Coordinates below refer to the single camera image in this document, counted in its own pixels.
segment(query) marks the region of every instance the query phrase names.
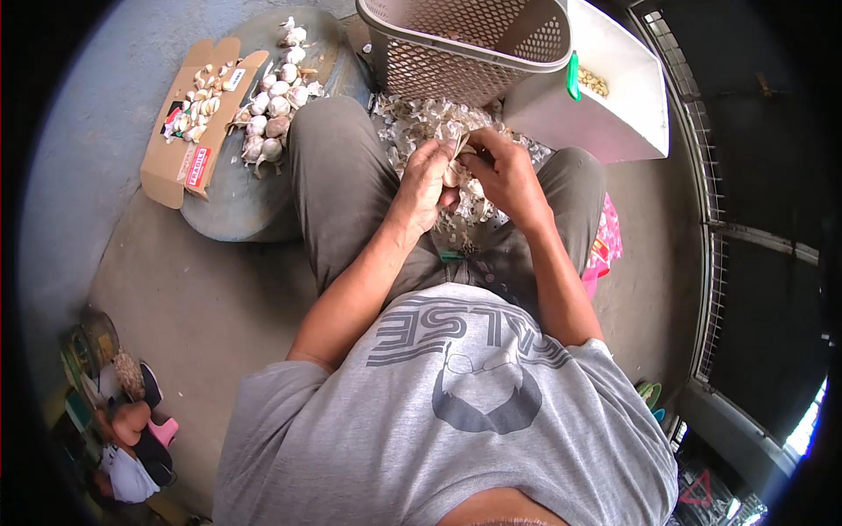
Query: gray pants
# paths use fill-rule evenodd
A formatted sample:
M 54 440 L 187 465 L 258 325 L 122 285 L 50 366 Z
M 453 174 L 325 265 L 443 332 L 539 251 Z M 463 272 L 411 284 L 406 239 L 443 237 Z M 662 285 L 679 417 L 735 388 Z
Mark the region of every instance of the gray pants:
M 301 108 L 292 121 L 289 148 L 296 210 L 321 294 L 374 235 L 400 180 L 368 115 L 352 98 L 321 98 Z M 605 172 L 586 151 L 565 148 L 538 172 L 538 180 L 582 275 L 600 223 Z M 537 319 L 529 245 L 511 221 L 464 261 L 443 262 L 430 235 L 421 236 L 386 304 L 410 290 L 448 281 L 489 289 Z

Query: pink bag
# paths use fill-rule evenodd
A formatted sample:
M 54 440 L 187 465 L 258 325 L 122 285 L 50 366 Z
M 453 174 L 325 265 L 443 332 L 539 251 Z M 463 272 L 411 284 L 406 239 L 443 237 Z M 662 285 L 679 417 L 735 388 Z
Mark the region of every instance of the pink bag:
M 611 260 L 622 257 L 623 241 L 620 238 L 620 218 L 611 203 L 611 197 L 605 193 L 605 202 L 600 215 L 600 227 L 596 231 L 594 245 L 590 248 L 590 258 L 582 275 L 582 283 L 590 299 L 596 293 L 597 279 L 611 270 Z

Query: concrete floor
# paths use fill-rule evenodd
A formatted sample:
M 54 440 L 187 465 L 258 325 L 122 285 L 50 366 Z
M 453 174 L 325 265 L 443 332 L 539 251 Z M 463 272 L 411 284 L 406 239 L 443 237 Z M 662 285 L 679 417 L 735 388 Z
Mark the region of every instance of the concrete floor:
M 354 47 L 365 43 L 353 25 L 349 34 Z M 624 255 L 594 297 L 615 361 L 633 383 L 661 382 L 668 409 L 690 366 L 701 278 L 689 161 L 677 134 L 671 139 L 668 159 L 608 166 Z M 164 492 L 188 511 L 211 515 L 240 377 L 284 359 L 315 299 L 300 243 L 215 242 L 141 190 L 131 200 L 90 303 L 111 316 L 125 349 L 155 369 L 160 410 L 180 425 L 171 448 L 179 480 Z

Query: shoe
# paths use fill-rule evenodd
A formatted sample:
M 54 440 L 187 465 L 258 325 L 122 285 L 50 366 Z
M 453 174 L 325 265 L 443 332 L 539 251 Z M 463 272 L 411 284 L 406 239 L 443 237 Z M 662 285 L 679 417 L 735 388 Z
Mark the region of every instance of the shoe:
M 143 396 L 143 401 L 147 403 L 150 409 L 154 409 L 163 400 L 163 393 L 161 388 L 158 387 L 155 373 L 152 372 L 152 368 L 146 362 L 141 362 L 141 373 L 143 374 L 143 387 L 147 392 Z

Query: white container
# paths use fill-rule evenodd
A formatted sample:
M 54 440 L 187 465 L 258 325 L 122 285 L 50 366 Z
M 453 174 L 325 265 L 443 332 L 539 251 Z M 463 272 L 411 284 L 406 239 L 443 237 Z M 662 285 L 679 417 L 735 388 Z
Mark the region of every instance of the white container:
M 605 79 L 608 98 L 580 82 L 582 98 L 573 100 L 566 67 L 533 75 L 506 94 L 506 125 L 554 150 L 578 146 L 602 163 L 666 157 L 669 115 L 661 62 L 584 0 L 568 0 L 568 17 L 578 63 Z

